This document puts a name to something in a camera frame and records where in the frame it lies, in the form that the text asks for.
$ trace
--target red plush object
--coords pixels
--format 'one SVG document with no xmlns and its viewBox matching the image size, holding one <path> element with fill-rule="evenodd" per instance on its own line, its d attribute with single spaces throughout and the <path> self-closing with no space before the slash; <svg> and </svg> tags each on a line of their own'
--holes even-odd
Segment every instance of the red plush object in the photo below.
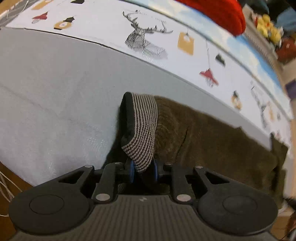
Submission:
<svg viewBox="0 0 296 241">
<path fill-rule="evenodd" d="M 241 35 L 246 29 L 242 7 L 237 0 L 177 0 L 211 18 L 216 24 L 232 33 Z"/>
</svg>

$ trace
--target round black cover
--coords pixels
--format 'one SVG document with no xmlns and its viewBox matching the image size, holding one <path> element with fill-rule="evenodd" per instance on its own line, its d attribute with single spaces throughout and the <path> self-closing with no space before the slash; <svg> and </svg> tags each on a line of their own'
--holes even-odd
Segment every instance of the round black cover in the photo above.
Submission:
<svg viewBox="0 0 296 241">
<path fill-rule="evenodd" d="M 270 196 L 231 183 L 213 185 L 201 197 L 197 209 L 211 227 L 235 235 L 253 235 L 269 229 L 278 213 Z"/>
<path fill-rule="evenodd" d="M 88 212 L 87 198 L 67 183 L 35 187 L 17 195 L 9 206 L 9 216 L 17 228 L 43 235 L 77 226 Z"/>
</svg>

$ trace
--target ribbed gray surface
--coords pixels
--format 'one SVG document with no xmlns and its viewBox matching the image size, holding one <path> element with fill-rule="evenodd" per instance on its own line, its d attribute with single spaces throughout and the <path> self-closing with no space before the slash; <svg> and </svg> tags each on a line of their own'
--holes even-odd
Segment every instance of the ribbed gray surface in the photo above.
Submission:
<svg viewBox="0 0 296 241">
<path fill-rule="evenodd" d="M 223 234 L 202 223 L 188 205 L 176 204 L 168 196 L 145 198 L 120 195 L 114 203 L 97 205 L 89 218 L 71 231 L 46 237 L 18 232 L 11 240 L 276 241 L 269 233 L 248 237 Z"/>
</svg>

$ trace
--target deer antler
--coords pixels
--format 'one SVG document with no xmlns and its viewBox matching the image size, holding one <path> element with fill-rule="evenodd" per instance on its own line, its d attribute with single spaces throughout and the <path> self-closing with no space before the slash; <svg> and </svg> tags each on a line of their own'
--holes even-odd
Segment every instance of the deer antler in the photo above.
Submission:
<svg viewBox="0 0 296 241">
<path fill-rule="evenodd" d="M 134 19 L 131 19 L 131 16 L 130 16 L 130 15 L 131 15 L 132 13 L 124 14 L 124 11 L 123 11 L 122 14 L 123 14 L 123 16 L 124 16 L 125 18 L 127 18 L 127 19 L 131 22 L 131 26 L 132 26 L 132 27 L 137 28 L 137 29 L 142 29 L 145 33 L 148 33 L 148 34 L 153 34 L 153 33 L 170 34 L 170 33 L 173 32 L 173 30 L 167 32 L 167 29 L 166 29 L 166 27 L 165 27 L 165 25 L 164 25 L 164 21 L 161 21 L 161 24 L 163 25 L 163 29 L 161 29 L 161 30 L 158 30 L 156 25 L 155 25 L 154 28 L 140 28 L 140 27 L 139 27 L 139 24 L 136 22 L 137 17 L 134 18 Z"/>
</svg>

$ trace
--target deer head illustration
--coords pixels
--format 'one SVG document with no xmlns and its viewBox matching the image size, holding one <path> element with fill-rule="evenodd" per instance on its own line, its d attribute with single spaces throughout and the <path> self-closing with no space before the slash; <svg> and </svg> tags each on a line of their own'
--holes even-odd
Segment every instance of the deer head illustration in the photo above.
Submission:
<svg viewBox="0 0 296 241">
<path fill-rule="evenodd" d="M 131 14 L 134 13 L 128 13 L 128 14 L 124 14 L 124 12 L 122 12 L 123 16 L 131 22 L 131 26 L 135 29 L 127 38 L 126 40 L 126 44 L 129 45 L 131 48 L 139 48 L 141 46 L 144 46 L 145 44 L 145 34 L 154 34 L 154 33 L 162 33 L 162 34 L 170 34 L 173 31 L 167 31 L 165 25 L 164 25 L 164 21 L 161 20 L 161 24 L 163 25 L 163 29 L 158 30 L 157 26 L 155 26 L 154 28 L 141 28 L 139 27 L 139 24 L 137 23 L 137 18 L 132 19 L 131 18 Z"/>
</svg>

